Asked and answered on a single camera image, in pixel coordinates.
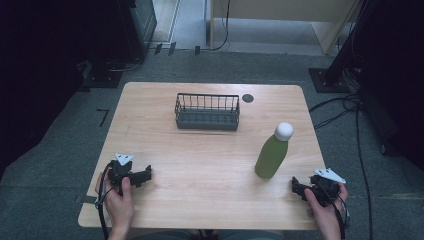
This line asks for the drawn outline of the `black flat stand base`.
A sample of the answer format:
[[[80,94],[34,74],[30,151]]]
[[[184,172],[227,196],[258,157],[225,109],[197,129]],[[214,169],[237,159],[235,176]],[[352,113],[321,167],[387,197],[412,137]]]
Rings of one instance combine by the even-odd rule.
[[[120,71],[112,71],[89,60],[76,65],[84,78],[80,92],[89,92],[91,88],[117,88],[122,76]]]

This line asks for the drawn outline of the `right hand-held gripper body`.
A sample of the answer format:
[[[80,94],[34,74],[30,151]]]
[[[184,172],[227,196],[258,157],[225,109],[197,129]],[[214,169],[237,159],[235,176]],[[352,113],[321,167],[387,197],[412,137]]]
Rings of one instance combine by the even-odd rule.
[[[315,169],[310,177],[311,190],[321,206],[332,204],[339,196],[339,183],[345,184],[346,180],[331,168]]]

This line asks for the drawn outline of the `black wire basket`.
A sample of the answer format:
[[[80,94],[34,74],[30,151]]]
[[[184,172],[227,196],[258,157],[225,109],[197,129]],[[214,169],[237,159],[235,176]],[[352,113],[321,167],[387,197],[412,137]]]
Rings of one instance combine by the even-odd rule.
[[[236,131],[239,96],[178,93],[174,113],[179,129]]]

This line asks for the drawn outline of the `black metal stand with base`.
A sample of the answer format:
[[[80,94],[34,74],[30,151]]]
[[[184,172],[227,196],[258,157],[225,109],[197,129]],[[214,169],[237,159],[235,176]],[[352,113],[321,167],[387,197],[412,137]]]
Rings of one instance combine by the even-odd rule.
[[[364,31],[366,23],[380,0],[364,0],[359,16],[347,40],[328,68],[309,68],[308,72],[317,93],[349,93],[350,88],[343,77],[344,70],[359,57],[355,50],[356,37]]]

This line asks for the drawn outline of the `person's left hand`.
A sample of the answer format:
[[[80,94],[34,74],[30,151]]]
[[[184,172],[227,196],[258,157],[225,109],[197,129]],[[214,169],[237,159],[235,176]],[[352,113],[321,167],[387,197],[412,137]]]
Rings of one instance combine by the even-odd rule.
[[[112,189],[106,195],[105,203],[111,219],[112,229],[127,229],[129,231],[135,210],[128,177],[122,179],[122,194]]]

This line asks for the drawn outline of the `green bottle with white cap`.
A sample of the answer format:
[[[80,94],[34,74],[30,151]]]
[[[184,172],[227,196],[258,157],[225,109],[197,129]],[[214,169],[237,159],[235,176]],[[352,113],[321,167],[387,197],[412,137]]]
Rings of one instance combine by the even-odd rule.
[[[262,146],[255,173],[262,179],[272,178],[284,161],[288,152],[288,143],[293,136],[294,128],[287,122],[281,122],[275,128],[272,136]]]

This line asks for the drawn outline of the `dark tape strip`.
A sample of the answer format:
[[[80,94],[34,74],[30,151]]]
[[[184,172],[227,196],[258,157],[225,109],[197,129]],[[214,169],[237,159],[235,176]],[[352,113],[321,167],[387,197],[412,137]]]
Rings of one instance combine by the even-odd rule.
[[[97,198],[94,196],[87,196],[87,195],[77,195],[74,199],[76,203],[88,203],[88,204],[94,204],[96,202]]]

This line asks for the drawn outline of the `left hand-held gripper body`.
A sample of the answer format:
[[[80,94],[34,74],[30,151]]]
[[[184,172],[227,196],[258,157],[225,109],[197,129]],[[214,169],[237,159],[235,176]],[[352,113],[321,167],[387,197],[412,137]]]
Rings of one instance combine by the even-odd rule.
[[[110,162],[111,169],[108,173],[108,180],[113,187],[120,187],[122,184],[122,179],[128,177],[130,179],[130,184],[134,185],[134,180],[141,178],[139,173],[132,172],[132,155],[125,155],[116,153],[115,160]]]

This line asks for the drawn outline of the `dark equipment cabinet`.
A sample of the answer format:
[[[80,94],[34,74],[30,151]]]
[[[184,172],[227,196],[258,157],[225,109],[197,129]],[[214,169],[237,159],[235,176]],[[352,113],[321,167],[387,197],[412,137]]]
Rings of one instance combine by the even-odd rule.
[[[117,0],[125,60],[143,60],[157,25],[153,0]]]

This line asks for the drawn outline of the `person's right hand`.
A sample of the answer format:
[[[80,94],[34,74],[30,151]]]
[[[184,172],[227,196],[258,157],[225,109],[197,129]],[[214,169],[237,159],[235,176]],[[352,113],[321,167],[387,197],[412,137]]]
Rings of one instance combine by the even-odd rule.
[[[309,190],[305,191],[307,202],[310,205],[308,213],[315,219],[318,230],[337,229],[340,231],[340,225],[337,219],[336,211],[333,206],[321,206],[314,193]]]

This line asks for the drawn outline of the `beige wooden partition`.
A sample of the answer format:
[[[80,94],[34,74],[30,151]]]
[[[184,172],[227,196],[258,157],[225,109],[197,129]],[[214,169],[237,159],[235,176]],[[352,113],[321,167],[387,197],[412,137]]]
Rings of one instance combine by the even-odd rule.
[[[214,48],[216,18],[310,22],[322,52],[328,54],[361,0],[205,0],[209,47]]]

